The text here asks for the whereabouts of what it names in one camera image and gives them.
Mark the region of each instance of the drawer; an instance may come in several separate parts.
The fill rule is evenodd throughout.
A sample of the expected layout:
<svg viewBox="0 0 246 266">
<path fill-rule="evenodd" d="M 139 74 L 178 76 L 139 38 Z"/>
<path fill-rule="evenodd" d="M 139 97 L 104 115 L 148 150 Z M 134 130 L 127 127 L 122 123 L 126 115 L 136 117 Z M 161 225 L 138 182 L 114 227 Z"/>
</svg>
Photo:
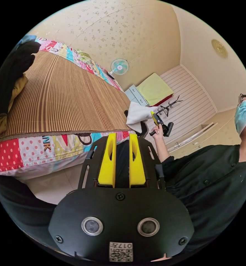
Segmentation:
<svg viewBox="0 0 246 266">
<path fill-rule="evenodd" d="M 133 99 L 135 99 L 135 96 L 134 96 L 134 94 L 131 92 L 130 89 L 127 89 L 127 90 L 125 91 L 125 94 L 127 95 L 127 97 L 129 98 L 130 101 L 132 101 Z"/>
<path fill-rule="evenodd" d="M 141 105 L 141 106 L 147 106 L 148 103 L 147 101 L 140 95 L 140 93 L 138 92 L 137 88 L 132 85 L 129 90 L 133 93 L 133 95 L 135 96 L 135 98 L 137 99 L 138 103 Z"/>
</svg>

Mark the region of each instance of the wall fan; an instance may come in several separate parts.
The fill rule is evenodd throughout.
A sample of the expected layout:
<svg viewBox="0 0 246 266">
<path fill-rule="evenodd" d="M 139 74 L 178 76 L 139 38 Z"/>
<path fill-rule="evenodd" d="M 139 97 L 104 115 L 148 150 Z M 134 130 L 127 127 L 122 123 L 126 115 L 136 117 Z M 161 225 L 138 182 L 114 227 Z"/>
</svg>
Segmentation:
<svg viewBox="0 0 246 266">
<path fill-rule="evenodd" d="M 115 79 L 113 77 L 113 74 L 116 75 L 124 75 L 129 69 L 129 64 L 128 61 L 126 59 L 123 58 L 118 58 L 115 59 L 112 63 L 111 63 L 111 72 L 107 72 L 107 75 L 109 77 L 111 77 L 112 79 Z"/>
</svg>

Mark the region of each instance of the white towel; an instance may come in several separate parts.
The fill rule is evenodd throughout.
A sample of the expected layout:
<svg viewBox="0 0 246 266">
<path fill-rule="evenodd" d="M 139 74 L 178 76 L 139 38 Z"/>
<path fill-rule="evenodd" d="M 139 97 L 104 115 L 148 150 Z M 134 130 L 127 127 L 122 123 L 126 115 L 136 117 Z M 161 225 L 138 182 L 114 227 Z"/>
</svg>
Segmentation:
<svg viewBox="0 0 246 266">
<path fill-rule="evenodd" d="M 128 109 L 128 116 L 126 119 L 126 124 L 132 130 L 141 133 L 141 121 L 148 120 L 151 118 L 151 111 L 154 112 L 157 110 L 157 107 L 146 107 L 141 106 L 138 103 L 130 102 Z"/>
</svg>

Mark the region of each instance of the patterned wallpaper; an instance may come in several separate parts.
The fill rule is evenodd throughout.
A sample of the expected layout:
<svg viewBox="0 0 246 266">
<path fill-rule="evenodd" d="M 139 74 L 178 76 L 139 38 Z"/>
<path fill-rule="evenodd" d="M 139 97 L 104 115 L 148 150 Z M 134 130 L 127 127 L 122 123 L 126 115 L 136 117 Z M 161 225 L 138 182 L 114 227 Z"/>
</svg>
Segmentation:
<svg viewBox="0 0 246 266">
<path fill-rule="evenodd" d="M 206 125 L 210 124 L 211 122 L 218 123 L 216 126 L 191 143 L 175 150 L 171 153 L 171 155 L 175 158 L 181 158 L 196 151 L 199 145 L 202 148 L 209 145 L 240 144 L 241 140 L 235 128 L 235 111 L 235 109 L 231 109 L 225 112 L 217 113 L 215 116 L 205 122 Z"/>
<path fill-rule="evenodd" d="M 158 0 L 83 1 L 51 15 L 29 33 L 84 50 L 108 71 L 114 59 L 125 58 L 129 71 L 115 76 L 124 90 L 180 63 L 176 14 Z"/>
</svg>

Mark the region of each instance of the floor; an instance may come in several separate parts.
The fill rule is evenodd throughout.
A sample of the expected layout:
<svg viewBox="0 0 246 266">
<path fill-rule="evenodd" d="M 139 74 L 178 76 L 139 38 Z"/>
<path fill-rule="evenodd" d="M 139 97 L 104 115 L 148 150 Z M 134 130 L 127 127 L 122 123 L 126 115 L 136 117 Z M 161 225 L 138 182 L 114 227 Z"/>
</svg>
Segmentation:
<svg viewBox="0 0 246 266">
<path fill-rule="evenodd" d="M 82 164 L 49 175 L 25 180 L 24 183 L 40 200 L 58 204 L 69 192 L 77 189 Z"/>
</svg>

